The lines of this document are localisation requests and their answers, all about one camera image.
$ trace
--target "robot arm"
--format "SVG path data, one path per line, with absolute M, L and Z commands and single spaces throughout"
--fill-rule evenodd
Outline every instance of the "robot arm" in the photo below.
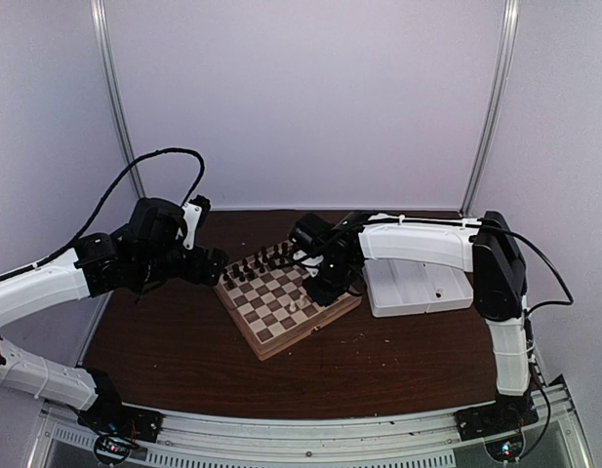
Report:
M 489 410 L 467 413 L 461 428 L 485 425 L 512 430 L 532 422 L 529 360 L 532 331 L 526 315 L 525 262 L 501 214 L 481 219 L 408 219 L 387 214 L 353 213 L 337 225 L 314 214 L 301 218 L 290 238 L 295 259 L 308 266 L 304 282 L 317 302 L 333 302 L 359 278 L 367 259 L 403 259 L 435 263 L 473 273 L 474 305 L 493 341 L 497 401 Z M 491 421 L 480 424 L 472 421 Z M 477 427 L 462 437 L 484 437 Z
M 54 261 L 0 277 L 0 328 L 52 305 L 118 288 L 138 296 L 172 278 L 213 286 L 227 262 L 223 251 L 195 246 L 210 203 L 197 197 L 179 207 L 140 199 L 130 221 L 112 234 L 78 240 Z M 121 401 L 102 372 L 45 360 L 0 337 L 0 386 L 86 411 L 89 424 L 120 424 Z

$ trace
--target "white backdrop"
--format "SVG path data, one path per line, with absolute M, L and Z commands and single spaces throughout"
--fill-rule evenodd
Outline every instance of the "white backdrop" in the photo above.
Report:
M 535 312 L 602 468 L 602 2 L 522 2 L 515 56 L 474 214 L 499 210 L 552 259 L 576 305 Z M 529 299 L 563 298 L 534 255 Z
M 122 169 L 89 0 L 0 2 L 0 273 L 65 244 Z M 129 182 L 94 229 L 129 219 Z M 97 299 L 63 304 L 1 332 L 77 362 Z M 21 467 L 42 402 L 0 388 L 0 467 Z
M 107 2 L 137 154 L 198 149 L 221 208 L 457 208 L 503 2 Z M 192 161 L 142 167 L 178 200 Z

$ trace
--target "white box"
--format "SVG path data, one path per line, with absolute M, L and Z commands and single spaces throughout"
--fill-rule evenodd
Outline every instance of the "white box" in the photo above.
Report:
M 465 273 L 409 260 L 366 260 L 368 296 L 375 317 L 465 309 L 474 292 Z

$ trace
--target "brown table surface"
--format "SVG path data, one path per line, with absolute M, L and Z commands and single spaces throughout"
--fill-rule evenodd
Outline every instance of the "brown table surface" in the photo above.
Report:
M 198 244 L 224 249 L 237 260 L 286 239 L 301 215 L 211 213 Z M 261 362 L 214 292 L 179 280 L 138 305 L 130 292 L 115 292 L 84 364 L 107 371 L 127 403 L 259 418 L 394 415 L 472 405 L 494 398 L 496 379 L 489 332 L 472 308 L 376 319 L 364 298 L 358 309 Z

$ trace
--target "chess square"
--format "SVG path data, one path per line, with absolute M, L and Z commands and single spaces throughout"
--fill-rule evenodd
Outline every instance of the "chess square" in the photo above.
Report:
M 274 336 L 279 336 L 280 334 L 283 334 L 285 332 L 285 329 L 283 328 L 283 326 L 280 323 L 276 323 L 274 324 L 272 327 L 269 328 L 270 332 L 272 332 L 272 334 Z
M 281 326 L 285 329 L 285 330 L 289 330 L 291 327 L 293 327 L 294 325 L 296 325 L 297 323 L 295 322 L 295 320 L 292 317 L 288 317 L 286 319 L 283 319 L 281 321 Z
M 259 297 L 260 295 L 257 293 L 257 291 L 250 290 L 245 294 L 245 296 L 246 296 L 246 299 L 250 302 L 253 299 L 256 299 L 257 297 Z
M 233 288 L 231 291 L 229 291 L 229 298 L 231 299 L 235 299 L 238 295 L 242 295 L 242 292 L 239 288 Z
M 236 307 L 240 307 L 241 305 L 246 304 L 248 301 L 249 299 L 246 298 L 246 295 L 239 295 L 235 299 L 233 299 L 233 302 L 235 303 Z
M 316 309 L 315 305 L 309 304 L 303 309 L 304 313 L 307 317 L 313 317 L 318 313 L 318 309 Z
M 255 320 L 252 324 L 249 324 L 251 331 L 253 333 L 261 332 L 262 330 L 266 330 L 265 323 L 261 320 Z
M 281 308 L 281 304 L 278 300 L 273 300 L 272 302 L 268 302 L 266 307 L 274 312 L 275 310 L 279 310 Z
M 266 284 L 265 284 L 265 286 L 266 286 L 266 287 L 267 287 L 267 288 L 268 288 L 270 291 L 272 291 L 272 290 L 275 290 L 275 289 L 279 288 L 279 282 L 278 282 L 278 281 L 276 281 L 276 280 L 272 280 L 272 281 L 269 281 L 268 283 L 266 283 Z
M 265 305 L 263 305 L 262 307 L 258 307 L 257 309 L 255 309 L 255 311 L 260 317 L 270 315 L 270 309 L 268 309 Z
M 288 311 L 284 308 L 275 310 L 274 312 L 272 312 L 272 315 L 274 315 L 279 322 L 285 319 L 286 317 L 290 316 L 290 314 L 288 314 Z
M 253 299 L 251 301 L 251 305 L 253 306 L 254 309 L 257 309 L 258 307 L 262 307 L 263 300 L 261 299 L 261 297 L 256 297 L 255 299 Z
M 260 316 L 257 314 L 257 312 L 253 311 L 253 312 L 249 312 L 248 314 L 246 314 L 244 316 L 244 320 L 246 320 L 247 324 L 252 324 L 259 317 Z
M 258 336 L 258 338 L 260 339 L 260 341 L 262 343 L 264 343 L 265 341 L 268 341 L 269 339 L 271 339 L 273 337 L 273 334 L 270 332 L 269 329 L 263 329 L 261 331 L 258 331 L 256 333 L 256 335 Z
M 307 316 L 304 312 L 296 312 L 292 314 L 292 318 L 297 324 L 301 324 L 302 322 L 305 322 L 307 320 Z
M 264 304 L 269 304 L 270 302 L 272 302 L 276 297 L 274 296 L 274 294 L 272 292 L 269 292 L 268 294 L 264 294 L 261 297 L 261 300 L 263 301 Z
M 267 327 L 270 327 L 271 325 L 276 324 L 277 322 L 279 322 L 276 317 L 272 314 L 270 315 L 266 315 L 265 317 L 262 318 L 263 322 L 266 324 Z
M 288 283 L 287 285 L 283 286 L 283 291 L 285 291 L 286 293 L 290 293 L 293 290 L 295 290 L 297 288 L 297 285 L 295 285 L 294 283 Z
M 238 307 L 238 312 L 242 315 L 248 314 L 249 312 L 252 312 L 252 311 L 253 311 L 253 306 L 249 303 L 246 303 L 246 304 Z
M 301 276 L 302 276 L 302 274 L 300 273 L 298 268 L 295 268 L 290 273 L 288 273 L 288 278 L 290 278 L 292 281 L 297 280 Z

